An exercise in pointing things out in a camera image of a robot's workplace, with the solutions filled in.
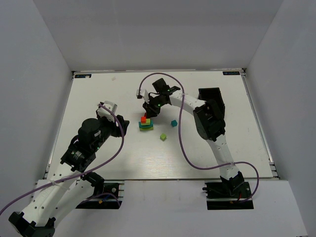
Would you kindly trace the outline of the lime green rectangular block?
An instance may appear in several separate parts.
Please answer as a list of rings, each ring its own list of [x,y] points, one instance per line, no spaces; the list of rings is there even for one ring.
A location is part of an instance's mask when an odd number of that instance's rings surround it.
[[[150,118],[147,118],[146,119],[146,122],[145,122],[145,125],[150,125],[151,124],[151,119]]]

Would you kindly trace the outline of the teal arch block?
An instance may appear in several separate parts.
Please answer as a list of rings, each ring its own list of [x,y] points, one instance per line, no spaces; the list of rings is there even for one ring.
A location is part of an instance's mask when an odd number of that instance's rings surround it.
[[[153,127],[153,125],[154,125],[152,121],[150,123],[148,123],[148,124],[144,124],[144,123],[141,123],[141,122],[138,122],[138,124],[139,124],[140,128],[149,128],[149,127]]]

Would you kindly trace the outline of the lime green arch block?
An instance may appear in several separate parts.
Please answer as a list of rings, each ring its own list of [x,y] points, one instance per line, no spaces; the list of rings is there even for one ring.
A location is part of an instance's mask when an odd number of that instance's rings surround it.
[[[150,128],[140,128],[139,130],[140,131],[151,131],[153,129],[154,129],[153,127],[150,127]]]

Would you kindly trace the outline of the teal small cube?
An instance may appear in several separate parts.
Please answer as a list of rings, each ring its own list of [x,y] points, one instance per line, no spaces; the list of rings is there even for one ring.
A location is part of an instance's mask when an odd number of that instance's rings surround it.
[[[176,120],[171,121],[171,126],[176,127],[178,125],[178,122]]]

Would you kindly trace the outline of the lime green small cube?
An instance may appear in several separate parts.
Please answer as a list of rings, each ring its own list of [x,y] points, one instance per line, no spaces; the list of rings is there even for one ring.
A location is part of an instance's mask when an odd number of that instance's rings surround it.
[[[162,141],[165,141],[166,138],[167,138],[167,136],[166,136],[164,133],[162,133],[162,134],[160,135],[160,139],[161,139]]]

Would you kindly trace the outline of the black plastic bin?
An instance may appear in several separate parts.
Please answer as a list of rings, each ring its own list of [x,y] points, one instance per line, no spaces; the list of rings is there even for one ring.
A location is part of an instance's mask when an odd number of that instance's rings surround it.
[[[203,101],[214,100],[222,115],[225,116],[225,104],[219,87],[199,88],[197,98]]]

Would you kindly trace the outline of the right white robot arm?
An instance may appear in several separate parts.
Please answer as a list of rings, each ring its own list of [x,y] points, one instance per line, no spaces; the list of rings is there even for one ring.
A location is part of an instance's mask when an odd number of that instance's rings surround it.
[[[185,93],[183,86],[170,87],[163,78],[153,83],[156,96],[151,96],[146,90],[137,89],[136,97],[143,99],[143,108],[149,118],[157,117],[163,105],[169,104],[186,111],[194,117],[199,136],[205,140],[213,151],[220,170],[220,179],[224,191],[232,196],[244,183],[244,178],[228,148],[225,136],[224,115],[215,100],[199,100]]]

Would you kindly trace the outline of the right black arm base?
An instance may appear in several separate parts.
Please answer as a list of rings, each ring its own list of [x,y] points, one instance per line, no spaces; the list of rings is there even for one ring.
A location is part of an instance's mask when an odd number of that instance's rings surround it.
[[[248,182],[245,182],[237,189],[237,192],[230,195],[221,182],[207,182],[202,190],[206,194],[208,210],[251,210],[254,209],[251,189]]]

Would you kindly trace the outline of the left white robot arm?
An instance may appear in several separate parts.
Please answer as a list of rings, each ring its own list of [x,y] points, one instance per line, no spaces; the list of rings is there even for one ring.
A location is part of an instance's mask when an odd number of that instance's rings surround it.
[[[109,137],[125,137],[129,121],[102,105],[96,114],[82,122],[49,183],[37,189],[39,194],[22,211],[10,215],[9,222],[21,236],[51,237],[85,198],[103,195],[104,178],[88,167]]]

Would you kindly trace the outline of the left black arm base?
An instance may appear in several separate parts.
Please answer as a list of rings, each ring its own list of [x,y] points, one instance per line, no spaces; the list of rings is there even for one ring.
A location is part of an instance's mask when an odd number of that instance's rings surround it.
[[[91,196],[82,201],[76,209],[119,209],[123,199],[123,183],[106,182],[95,172],[81,176],[93,188]]]

